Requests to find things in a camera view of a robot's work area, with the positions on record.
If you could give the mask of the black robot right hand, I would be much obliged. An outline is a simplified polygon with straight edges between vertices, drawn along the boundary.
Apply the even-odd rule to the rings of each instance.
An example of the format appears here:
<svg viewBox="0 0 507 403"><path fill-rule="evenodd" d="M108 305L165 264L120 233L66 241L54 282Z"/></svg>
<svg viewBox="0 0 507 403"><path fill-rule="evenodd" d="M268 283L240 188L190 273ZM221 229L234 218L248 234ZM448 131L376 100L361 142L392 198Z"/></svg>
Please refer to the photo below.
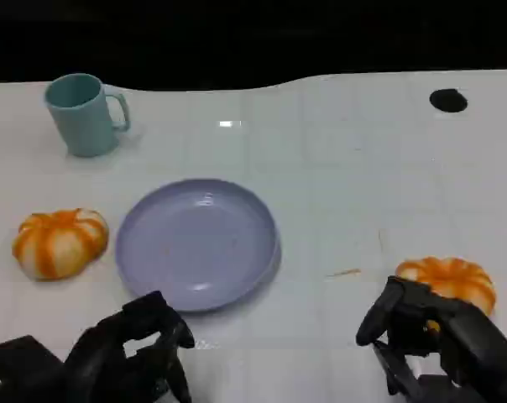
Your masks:
<svg viewBox="0 0 507 403"><path fill-rule="evenodd" d="M408 402L507 402L507 338L475 305L390 276L356 334L390 395Z"/></svg>

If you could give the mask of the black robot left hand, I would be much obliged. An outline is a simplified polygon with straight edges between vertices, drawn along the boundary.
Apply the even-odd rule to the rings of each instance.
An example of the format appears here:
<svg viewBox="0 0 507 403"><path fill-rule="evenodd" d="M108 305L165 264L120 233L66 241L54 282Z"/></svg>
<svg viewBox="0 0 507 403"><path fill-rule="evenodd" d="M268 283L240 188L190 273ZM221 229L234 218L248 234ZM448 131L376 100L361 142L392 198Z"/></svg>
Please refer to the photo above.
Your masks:
<svg viewBox="0 0 507 403"><path fill-rule="evenodd" d="M179 348L194 348L186 322L153 291L88 328L63 365L66 402L191 402Z"/></svg>

